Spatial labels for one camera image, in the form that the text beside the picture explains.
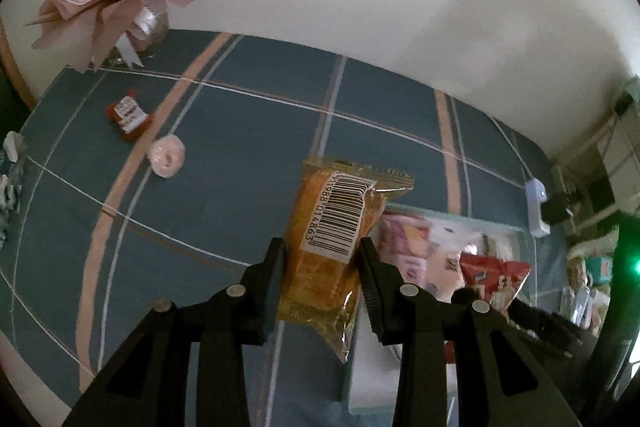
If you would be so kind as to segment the white shelf unit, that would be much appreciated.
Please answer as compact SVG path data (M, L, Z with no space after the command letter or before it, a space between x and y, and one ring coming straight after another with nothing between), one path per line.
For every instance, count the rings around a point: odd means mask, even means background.
M562 153L552 169L561 192L577 193L577 210L563 222L578 235L616 212L639 212L639 78L619 87L600 127Z

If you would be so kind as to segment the white power strip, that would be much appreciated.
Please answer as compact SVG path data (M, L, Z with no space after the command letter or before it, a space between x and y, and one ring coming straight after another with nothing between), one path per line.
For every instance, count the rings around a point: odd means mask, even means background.
M536 239L550 234L550 225L542 219L541 206L547 202L547 191L544 184L532 178L525 183L525 196L527 202L527 214L529 233Z

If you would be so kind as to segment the purple snack bag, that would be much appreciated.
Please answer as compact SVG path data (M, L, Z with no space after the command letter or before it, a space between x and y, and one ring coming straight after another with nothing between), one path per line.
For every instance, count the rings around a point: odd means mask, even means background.
M406 283L425 289L431 225L422 218L386 212L378 226L378 255L395 265Z

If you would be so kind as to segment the blue plaid tablecloth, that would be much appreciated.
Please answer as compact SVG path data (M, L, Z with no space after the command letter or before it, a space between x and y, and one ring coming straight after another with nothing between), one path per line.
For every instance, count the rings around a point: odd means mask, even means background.
M57 69L23 127L21 207L1 253L1 329L62 403L155 300L199 303L283 232L304 160L410 172L404 205L527 228L541 148L394 72L297 44L174 30L142 72ZM105 109L129 91L154 120L126 142ZM186 148L164 179L146 153Z

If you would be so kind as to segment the clutter of items at right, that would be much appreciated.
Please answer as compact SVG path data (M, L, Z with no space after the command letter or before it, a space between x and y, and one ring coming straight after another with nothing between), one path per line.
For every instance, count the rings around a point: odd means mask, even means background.
M562 289L560 314L596 337L611 303L614 251L620 227L608 234L578 243L568 251L568 285Z

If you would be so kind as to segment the white tray with teal rim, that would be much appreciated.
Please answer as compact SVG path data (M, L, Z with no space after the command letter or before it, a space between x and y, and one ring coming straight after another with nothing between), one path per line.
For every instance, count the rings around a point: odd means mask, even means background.
M496 258L527 265L520 283L506 284L499 306L515 296L535 291L536 262L527 250L528 236L505 225L439 215L411 208L386 211L369 233L384 262L395 265L407 283L428 291L441 303L450 303L465 280L460 258ZM388 413L396 400L401 347L385 347L372 332L365 306L358 312L352 356L348 362L345 400L352 415Z

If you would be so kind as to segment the orange bread packet with barcode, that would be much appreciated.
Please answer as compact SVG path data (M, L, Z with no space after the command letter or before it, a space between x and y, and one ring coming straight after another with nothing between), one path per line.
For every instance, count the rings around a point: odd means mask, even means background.
M360 294L352 256L387 203L413 187L413 176L402 171L320 157L303 162L284 236L278 319L312 327L343 363Z

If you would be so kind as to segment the black power adapter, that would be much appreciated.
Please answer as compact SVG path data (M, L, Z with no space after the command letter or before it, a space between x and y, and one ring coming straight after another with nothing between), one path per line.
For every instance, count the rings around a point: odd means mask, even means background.
M541 209L542 221L547 225L558 225L574 217L580 209L582 198L577 194L558 193L544 202Z

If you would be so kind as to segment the red snack bag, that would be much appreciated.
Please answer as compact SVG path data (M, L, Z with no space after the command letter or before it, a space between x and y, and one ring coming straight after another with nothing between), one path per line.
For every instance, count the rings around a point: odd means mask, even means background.
M526 262L463 253L460 269L466 287L474 289L497 311L506 313L532 267Z

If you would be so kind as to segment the clear round pastry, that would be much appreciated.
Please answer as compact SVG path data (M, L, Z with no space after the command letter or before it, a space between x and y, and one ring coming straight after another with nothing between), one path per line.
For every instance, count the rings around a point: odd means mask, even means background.
M433 219L428 223L431 232L426 290L436 299L449 303L454 292L464 286L460 256L483 254L484 233L458 222Z

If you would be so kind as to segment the small red candy packet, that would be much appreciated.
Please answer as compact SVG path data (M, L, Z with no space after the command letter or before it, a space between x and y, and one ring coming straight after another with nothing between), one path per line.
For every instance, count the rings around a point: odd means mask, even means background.
M137 92L134 90L107 106L105 115L119 129L120 137L126 142L136 142L140 139L154 120L154 115L145 112L140 106Z

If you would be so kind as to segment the pudding jelly cup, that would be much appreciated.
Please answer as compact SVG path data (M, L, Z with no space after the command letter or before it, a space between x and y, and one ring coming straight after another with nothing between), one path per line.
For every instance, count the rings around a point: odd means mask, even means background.
M184 156L186 156L186 148L174 134L165 135L154 141L146 153L152 171L164 179L171 178L179 172L183 166Z

